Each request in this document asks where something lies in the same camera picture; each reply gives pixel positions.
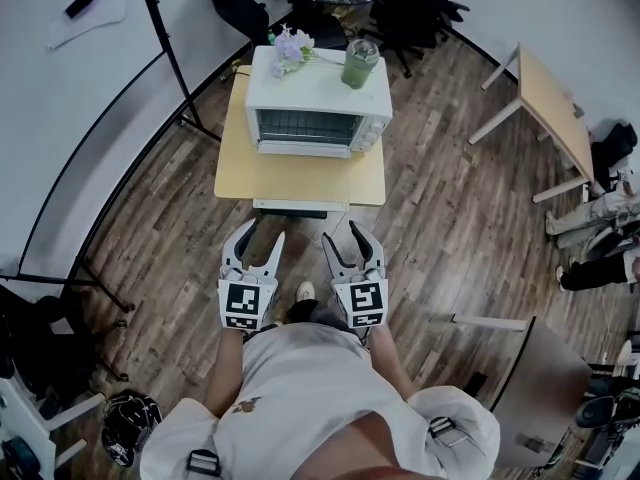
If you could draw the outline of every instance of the hardwood floor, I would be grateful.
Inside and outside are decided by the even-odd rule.
[[[320,245],[333,236],[345,259],[358,249],[348,220],[371,229],[384,244],[390,286],[390,326],[401,357],[420,386],[463,387],[473,372],[496,388],[517,337],[442,322],[437,314],[539,316],[590,362],[615,357],[637,296],[627,286],[561,293],[556,265],[567,260],[543,232],[545,210],[558,215],[579,202],[579,191],[535,205],[536,192],[572,177],[551,141],[538,143],[536,123],[519,111],[475,146],[470,134],[516,94],[501,77],[486,93],[480,84],[493,66],[452,37],[414,63],[406,80],[387,54],[395,118],[384,137],[387,202],[353,207],[325,221],[261,218],[245,255],[258,264],[285,230],[275,307],[291,303],[296,286],[311,279],[319,298],[331,297]],[[205,124],[222,132],[231,85],[213,84],[199,101]],[[103,355],[131,377],[130,387],[155,398],[165,413],[183,397],[202,399],[219,333],[216,282],[221,247],[256,215],[250,202],[216,199],[218,144],[189,127],[173,127],[154,148],[91,246],[89,263],[123,300],[137,306],[129,328],[106,342]],[[92,328],[122,318],[92,293]],[[127,385],[99,372],[107,396]],[[98,412],[67,427],[59,441],[89,441],[73,461],[73,478],[137,478],[116,467],[99,441]],[[568,453],[546,478],[569,478],[587,434],[575,429]],[[494,478],[530,478],[530,470],[496,470]]]

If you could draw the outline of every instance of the green tumbler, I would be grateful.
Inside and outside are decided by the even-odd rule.
[[[342,69],[342,81],[352,89],[361,89],[378,63],[380,52],[375,43],[357,39],[349,44]]]

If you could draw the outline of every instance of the shoe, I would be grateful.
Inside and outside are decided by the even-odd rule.
[[[566,292],[566,288],[563,288],[562,286],[562,276],[564,275],[564,269],[562,268],[562,265],[558,265],[558,268],[556,268],[556,281],[558,281],[558,286],[560,287],[560,291],[561,292]]]
[[[303,281],[300,283],[300,286],[298,286],[298,289],[296,290],[296,302],[315,298],[316,290],[313,287],[313,283],[311,283],[311,281]]]
[[[549,210],[544,212],[544,232],[551,236],[553,235],[553,229],[551,228],[551,221],[553,220],[553,213]]]

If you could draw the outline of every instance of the office chair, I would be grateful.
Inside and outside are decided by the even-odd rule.
[[[128,380],[126,374],[113,371],[96,352],[99,341],[111,331],[126,327],[127,322],[118,320],[91,334],[84,322],[82,298],[81,294],[72,294],[65,300],[43,297],[31,304],[0,287],[2,376],[11,378],[17,369],[27,389],[44,399],[39,410],[45,419],[89,391],[96,366],[102,366],[117,380]],[[68,328],[54,331],[56,322],[63,319]]]
[[[377,32],[361,29],[360,37],[371,36],[382,41],[380,50],[391,49],[395,52],[405,69],[404,76],[412,76],[404,52],[413,53],[420,60],[424,53],[418,48],[435,48],[436,34],[443,41],[448,39],[443,28],[451,21],[462,21],[458,10],[469,10],[449,0],[377,0],[371,10],[376,20]]]
[[[269,45],[269,14],[266,5],[255,0],[211,0],[218,15],[233,28],[247,36],[253,46]],[[349,44],[340,22],[333,16],[316,13],[295,13],[287,25],[294,31],[304,30],[318,48],[345,50]],[[274,29],[276,35],[280,30]]]

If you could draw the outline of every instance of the flower bouquet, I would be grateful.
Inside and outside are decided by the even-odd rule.
[[[271,63],[271,74],[276,78],[284,76],[293,71],[297,71],[306,62],[326,62],[342,66],[341,62],[321,57],[313,49],[315,42],[302,30],[298,29],[296,34],[291,34],[291,28],[282,26],[282,32],[275,38],[273,46],[278,54]]]

